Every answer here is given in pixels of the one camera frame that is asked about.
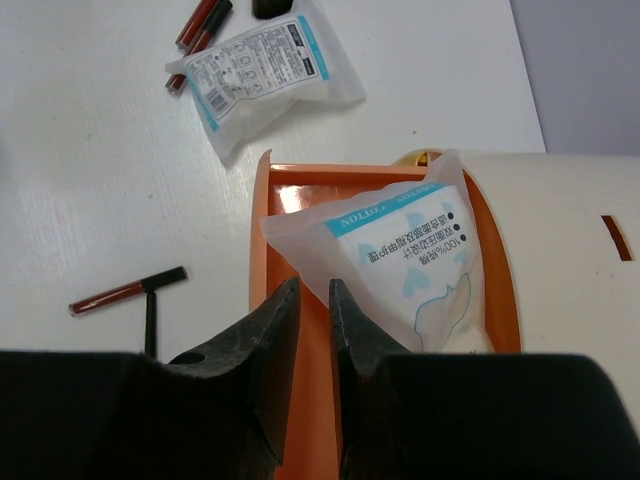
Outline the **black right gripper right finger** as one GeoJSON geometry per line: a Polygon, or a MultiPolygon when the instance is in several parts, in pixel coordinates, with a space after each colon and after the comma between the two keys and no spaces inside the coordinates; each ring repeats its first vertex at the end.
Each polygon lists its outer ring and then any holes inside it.
{"type": "Polygon", "coordinates": [[[609,377],[558,354],[418,354],[329,286],[343,479],[635,479],[609,377]]]}

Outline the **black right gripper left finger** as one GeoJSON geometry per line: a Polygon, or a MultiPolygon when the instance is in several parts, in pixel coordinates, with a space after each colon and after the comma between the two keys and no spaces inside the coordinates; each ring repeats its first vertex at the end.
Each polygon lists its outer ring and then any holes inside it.
{"type": "Polygon", "coordinates": [[[270,479],[282,464],[300,283],[161,363],[133,353],[5,351],[5,479],[270,479]]]}

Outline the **thin black makeup brush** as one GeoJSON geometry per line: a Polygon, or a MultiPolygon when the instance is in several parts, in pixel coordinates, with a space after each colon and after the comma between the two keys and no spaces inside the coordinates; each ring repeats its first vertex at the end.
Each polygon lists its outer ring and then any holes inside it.
{"type": "Polygon", "coordinates": [[[157,358],[157,295],[150,291],[146,295],[144,353],[146,356],[157,358]]]}

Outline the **cotton pad pack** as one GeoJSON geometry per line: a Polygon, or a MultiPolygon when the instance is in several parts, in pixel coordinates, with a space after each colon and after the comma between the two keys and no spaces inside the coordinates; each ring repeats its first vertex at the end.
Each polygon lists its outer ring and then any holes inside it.
{"type": "Polygon", "coordinates": [[[366,90],[314,1],[166,65],[182,74],[208,140],[227,162],[234,150],[298,102],[350,106],[366,90]]]}
{"type": "Polygon", "coordinates": [[[484,271],[459,155],[392,183],[261,221],[267,243],[323,303],[333,279],[405,348],[490,353],[484,271]]]}

